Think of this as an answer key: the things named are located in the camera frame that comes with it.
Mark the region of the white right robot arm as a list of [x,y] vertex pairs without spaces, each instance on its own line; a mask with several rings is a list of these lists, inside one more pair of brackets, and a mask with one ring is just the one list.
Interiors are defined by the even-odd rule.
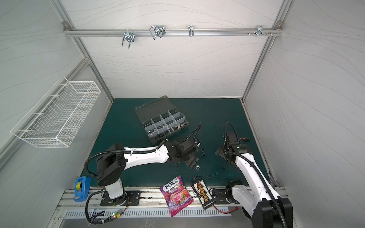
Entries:
[[217,154],[240,170],[251,188],[248,190],[239,181],[230,181],[226,186],[227,199],[242,206],[254,228],[292,228],[294,219],[290,200],[281,197],[266,180],[249,147],[241,143],[243,139],[235,132],[225,133],[223,139],[223,146]]

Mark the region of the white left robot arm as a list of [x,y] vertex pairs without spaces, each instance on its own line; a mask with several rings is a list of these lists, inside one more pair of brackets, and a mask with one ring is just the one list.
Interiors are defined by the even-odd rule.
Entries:
[[108,150],[90,156],[84,163],[84,172],[98,180],[111,200],[124,197],[125,190],[120,180],[122,172],[129,168],[150,164],[184,162],[192,168],[198,162],[194,155],[201,142],[192,136],[183,141],[164,140],[158,146],[145,148],[124,147],[116,143]]

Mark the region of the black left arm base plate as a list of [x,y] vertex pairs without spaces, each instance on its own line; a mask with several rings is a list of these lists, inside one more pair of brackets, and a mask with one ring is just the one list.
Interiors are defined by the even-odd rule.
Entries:
[[100,206],[138,206],[140,201],[141,191],[126,191],[122,196],[111,199],[108,192],[104,192]]

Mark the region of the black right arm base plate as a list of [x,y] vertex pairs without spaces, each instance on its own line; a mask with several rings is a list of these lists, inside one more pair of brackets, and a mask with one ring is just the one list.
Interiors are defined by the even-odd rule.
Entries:
[[227,199],[225,189],[212,188],[210,189],[210,192],[213,196],[215,205],[234,204],[234,202],[231,202]]

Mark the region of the clear plastic organizer box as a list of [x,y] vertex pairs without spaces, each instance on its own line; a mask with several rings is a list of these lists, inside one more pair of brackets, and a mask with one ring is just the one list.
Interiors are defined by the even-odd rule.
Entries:
[[153,145],[189,126],[185,114],[167,96],[136,107],[135,113]]

